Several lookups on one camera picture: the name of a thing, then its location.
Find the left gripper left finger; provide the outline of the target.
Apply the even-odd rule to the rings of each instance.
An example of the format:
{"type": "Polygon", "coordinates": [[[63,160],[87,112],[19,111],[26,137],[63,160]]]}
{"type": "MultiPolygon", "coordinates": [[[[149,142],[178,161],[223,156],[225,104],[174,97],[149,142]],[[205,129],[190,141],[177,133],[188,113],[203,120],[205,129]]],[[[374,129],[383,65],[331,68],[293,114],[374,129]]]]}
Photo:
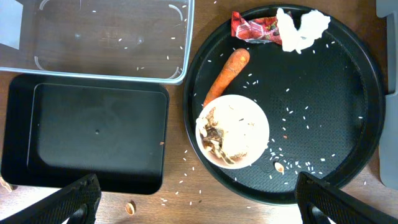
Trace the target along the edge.
{"type": "Polygon", "coordinates": [[[94,224],[100,200],[98,178],[89,174],[1,220],[1,223],[94,224]]]}

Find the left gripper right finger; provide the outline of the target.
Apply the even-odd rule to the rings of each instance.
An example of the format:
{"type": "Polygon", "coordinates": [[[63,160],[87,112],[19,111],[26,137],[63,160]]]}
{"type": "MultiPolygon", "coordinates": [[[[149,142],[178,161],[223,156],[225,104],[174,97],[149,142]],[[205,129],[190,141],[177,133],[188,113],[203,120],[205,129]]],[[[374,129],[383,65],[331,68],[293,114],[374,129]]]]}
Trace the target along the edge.
{"type": "Polygon", "coordinates": [[[298,175],[295,198],[304,223],[397,223],[396,218],[307,172],[298,175]]]}

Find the grey dishwasher rack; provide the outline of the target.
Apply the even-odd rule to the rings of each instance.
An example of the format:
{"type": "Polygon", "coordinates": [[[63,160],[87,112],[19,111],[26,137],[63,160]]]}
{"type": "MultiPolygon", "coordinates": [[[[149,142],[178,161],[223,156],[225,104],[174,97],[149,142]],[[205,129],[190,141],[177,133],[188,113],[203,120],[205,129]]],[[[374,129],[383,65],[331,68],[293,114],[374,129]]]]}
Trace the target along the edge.
{"type": "Polygon", "coordinates": [[[384,128],[379,141],[379,169],[381,182],[397,189],[397,0],[377,0],[376,13],[386,18],[387,79],[384,128]]]}

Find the nut shell on table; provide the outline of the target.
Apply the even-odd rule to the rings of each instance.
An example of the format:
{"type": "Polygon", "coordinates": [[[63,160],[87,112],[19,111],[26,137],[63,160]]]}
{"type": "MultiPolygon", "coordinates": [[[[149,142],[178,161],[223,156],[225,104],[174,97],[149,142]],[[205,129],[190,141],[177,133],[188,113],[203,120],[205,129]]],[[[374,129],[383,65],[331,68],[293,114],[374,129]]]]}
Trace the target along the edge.
{"type": "Polygon", "coordinates": [[[136,212],[135,204],[133,201],[130,201],[125,206],[125,211],[128,215],[133,216],[136,212]]]}

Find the nut shell on tray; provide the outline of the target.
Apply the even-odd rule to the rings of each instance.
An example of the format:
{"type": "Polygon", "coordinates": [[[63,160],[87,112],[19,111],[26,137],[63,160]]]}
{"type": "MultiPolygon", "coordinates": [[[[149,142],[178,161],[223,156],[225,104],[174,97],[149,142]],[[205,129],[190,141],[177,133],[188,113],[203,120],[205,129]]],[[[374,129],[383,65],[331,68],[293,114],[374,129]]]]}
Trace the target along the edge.
{"type": "Polygon", "coordinates": [[[280,164],[279,162],[275,162],[274,163],[274,167],[275,167],[277,172],[279,172],[282,175],[284,175],[284,166],[282,164],[280,164]]]}

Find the black plastic bin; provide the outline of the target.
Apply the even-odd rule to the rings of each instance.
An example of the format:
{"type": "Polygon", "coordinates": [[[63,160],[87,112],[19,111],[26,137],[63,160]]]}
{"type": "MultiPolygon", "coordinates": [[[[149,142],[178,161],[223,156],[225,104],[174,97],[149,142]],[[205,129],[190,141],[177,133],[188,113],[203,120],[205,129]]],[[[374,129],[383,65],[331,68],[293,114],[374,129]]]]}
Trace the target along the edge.
{"type": "Polygon", "coordinates": [[[9,85],[1,159],[14,185],[154,194],[163,180],[169,93],[159,84],[22,74],[9,85]]]}

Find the nut shell left edge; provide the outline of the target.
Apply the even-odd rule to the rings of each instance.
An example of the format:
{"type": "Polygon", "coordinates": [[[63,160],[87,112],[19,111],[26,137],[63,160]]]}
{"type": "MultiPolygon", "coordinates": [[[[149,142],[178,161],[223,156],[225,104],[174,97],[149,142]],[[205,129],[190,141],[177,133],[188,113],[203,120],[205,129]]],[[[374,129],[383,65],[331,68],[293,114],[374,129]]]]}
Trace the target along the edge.
{"type": "Polygon", "coordinates": [[[12,192],[14,190],[13,186],[7,183],[2,177],[0,177],[0,183],[8,192],[12,192]]]}

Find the pink bowl of food scraps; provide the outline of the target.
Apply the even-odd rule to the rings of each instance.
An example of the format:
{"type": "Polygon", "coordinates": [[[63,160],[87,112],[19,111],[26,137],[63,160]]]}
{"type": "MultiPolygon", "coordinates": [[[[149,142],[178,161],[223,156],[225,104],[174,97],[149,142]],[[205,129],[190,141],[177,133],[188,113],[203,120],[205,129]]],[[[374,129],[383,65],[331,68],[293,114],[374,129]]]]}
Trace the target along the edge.
{"type": "Polygon", "coordinates": [[[241,95],[224,95],[204,106],[195,121],[199,155],[225,169],[256,162],[269,142],[270,127],[262,108],[241,95]]]}

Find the round black tray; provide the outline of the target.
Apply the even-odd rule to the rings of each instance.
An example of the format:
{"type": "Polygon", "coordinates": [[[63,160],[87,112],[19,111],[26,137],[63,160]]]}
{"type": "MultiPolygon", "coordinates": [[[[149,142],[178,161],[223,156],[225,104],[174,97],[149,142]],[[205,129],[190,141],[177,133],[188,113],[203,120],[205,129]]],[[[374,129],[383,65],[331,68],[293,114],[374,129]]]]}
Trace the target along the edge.
{"type": "Polygon", "coordinates": [[[231,36],[225,22],[203,43],[187,73],[183,116],[195,151],[195,120],[227,58],[238,48],[251,59],[226,92],[248,97],[265,112],[268,148],[252,165],[224,169],[199,156],[212,176],[234,193],[274,204],[295,203],[300,172],[342,187],[361,172],[382,133],[382,75],[358,36],[332,19],[301,54],[274,43],[250,44],[231,36]],[[284,175],[274,163],[284,166],[284,175]]]}

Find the orange carrot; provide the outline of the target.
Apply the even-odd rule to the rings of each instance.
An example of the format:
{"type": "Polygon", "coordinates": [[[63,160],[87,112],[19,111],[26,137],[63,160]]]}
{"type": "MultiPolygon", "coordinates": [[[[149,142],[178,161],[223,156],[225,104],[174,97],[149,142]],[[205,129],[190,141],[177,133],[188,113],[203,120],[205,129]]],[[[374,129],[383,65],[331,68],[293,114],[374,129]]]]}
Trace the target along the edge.
{"type": "Polygon", "coordinates": [[[235,50],[227,59],[215,82],[209,89],[203,106],[207,106],[211,101],[222,95],[228,85],[239,75],[239,73],[249,63],[250,53],[246,49],[235,50]]]}

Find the clear plastic bin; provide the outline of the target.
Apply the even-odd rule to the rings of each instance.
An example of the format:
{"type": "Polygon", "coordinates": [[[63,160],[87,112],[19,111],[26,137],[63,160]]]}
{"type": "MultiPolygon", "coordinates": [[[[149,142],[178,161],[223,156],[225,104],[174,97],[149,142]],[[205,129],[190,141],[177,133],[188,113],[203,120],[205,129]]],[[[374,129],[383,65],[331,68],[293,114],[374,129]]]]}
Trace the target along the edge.
{"type": "Polygon", "coordinates": [[[194,0],[1,0],[1,70],[179,84],[194,0]]]}

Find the crumpled white napkin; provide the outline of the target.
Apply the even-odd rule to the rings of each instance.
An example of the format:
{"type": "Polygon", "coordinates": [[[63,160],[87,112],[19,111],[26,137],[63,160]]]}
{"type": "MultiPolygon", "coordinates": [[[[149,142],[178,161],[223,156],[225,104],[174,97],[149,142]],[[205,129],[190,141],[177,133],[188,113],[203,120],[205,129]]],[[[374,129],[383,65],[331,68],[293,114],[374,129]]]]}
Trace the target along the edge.
{"type": "Polygon", "coordinates": [[[311,47],[315,40],[320,39],[331,21],[330,16],[312,10],[301,16],[300,27],[296,29],[293,19],[282,8],[278,8],[276,18],[282,50],[296,51],[298,54],[301,54],[303,49],[311,47]]]}

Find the red snack wrapper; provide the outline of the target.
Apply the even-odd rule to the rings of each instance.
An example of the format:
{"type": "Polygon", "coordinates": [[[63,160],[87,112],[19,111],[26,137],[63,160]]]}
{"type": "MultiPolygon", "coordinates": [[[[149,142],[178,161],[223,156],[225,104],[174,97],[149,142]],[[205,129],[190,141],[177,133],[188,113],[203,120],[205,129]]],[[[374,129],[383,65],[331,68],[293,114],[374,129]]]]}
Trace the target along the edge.
{"type": "Polygon", "coordinates": [[[239,12],[233,11],[231,17],[231,36],[250,44],[273,42],[281,45],[282,39],[279,34],[277,22],[276,16],[247,21],[239,12]]]}

